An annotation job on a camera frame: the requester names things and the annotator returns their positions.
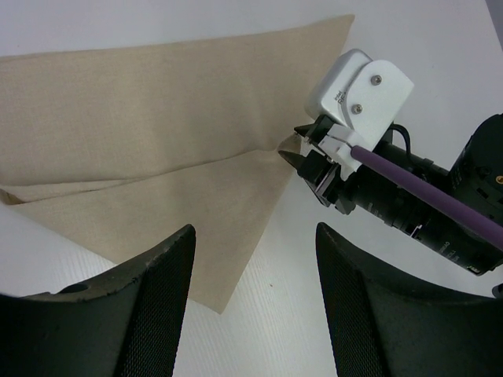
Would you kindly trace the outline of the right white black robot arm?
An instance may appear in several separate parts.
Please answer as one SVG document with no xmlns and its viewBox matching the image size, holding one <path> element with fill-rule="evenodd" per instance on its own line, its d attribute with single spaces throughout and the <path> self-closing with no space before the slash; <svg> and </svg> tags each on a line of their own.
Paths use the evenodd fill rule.
<svg viewBox="0 0 503 377">
<path fill-rule="evenodd" d="M 449 170 L 411 152 L 408 130 L 393 123 L 373 150 L 497 225 L 502 224 L 502 116 L 480 124 Z M 502 264 L 502 251 L 471 229 L 360 166 L 347 180 L 324 152 L 306 156 L 281 150 L 318 201 L 342 214 L 360 207 L 469 272 L 481 276 Z"/>
</svg>

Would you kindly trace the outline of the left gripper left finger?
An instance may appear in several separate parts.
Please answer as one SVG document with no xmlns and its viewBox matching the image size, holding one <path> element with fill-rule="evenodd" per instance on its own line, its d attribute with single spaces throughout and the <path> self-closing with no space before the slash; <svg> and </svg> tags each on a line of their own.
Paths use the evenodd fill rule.
<svg viewBox="0 0 503 377">
<path fill-rule="evenodd" d="M 1 297 L 4 376 L 170 376 L 189 294 L 196 231 L 62 291 Z"/>
</svg>

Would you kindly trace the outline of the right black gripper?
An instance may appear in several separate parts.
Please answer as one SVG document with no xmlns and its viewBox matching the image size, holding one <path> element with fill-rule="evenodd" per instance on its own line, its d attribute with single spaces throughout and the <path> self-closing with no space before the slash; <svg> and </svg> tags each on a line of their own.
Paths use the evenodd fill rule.
<svg viewBox="0 0 503 377">
<path fill-rule="evenodd" d="M 365 166 L 360 166 L 347 180 L 343 180 L 341 165 L 329 161 L 318 148 L 318 143 L 333 125 L 328 116 L 321 115 L 312 124 L 294 128 L 296 134 L 314 147 L 304 160 L 295 152 L 280 150 L 278 154 L 308 184 L 322 205 L 333 206 L 345 215 L 360 207 L 386 224 L 396 223 L 396 184 Z"/>
</svg>

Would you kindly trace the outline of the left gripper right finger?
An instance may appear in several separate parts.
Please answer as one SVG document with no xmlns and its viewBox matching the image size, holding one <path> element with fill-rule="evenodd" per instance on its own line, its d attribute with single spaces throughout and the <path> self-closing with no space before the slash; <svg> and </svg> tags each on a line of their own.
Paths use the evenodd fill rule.
<svg viewBox="0 0 503 377">
<path fill-rule="evenodd" d="M 316 257 L 339 376 L 500 376 L 502 300 L 395 268 L 318 224 Z"/>
</svg>

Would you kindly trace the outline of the beige cloth napkin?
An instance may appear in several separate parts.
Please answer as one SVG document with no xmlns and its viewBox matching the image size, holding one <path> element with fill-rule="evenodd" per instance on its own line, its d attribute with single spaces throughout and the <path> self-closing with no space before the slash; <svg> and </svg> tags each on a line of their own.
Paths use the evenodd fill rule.
<svg viewBox="0 0 503 377">
<path fill-rule="evenodd" d="M 115 263 L 190 224 L 225 310 L 353 15 L 255 35 L 1 59 L 1 201 Z"/>
</svg>

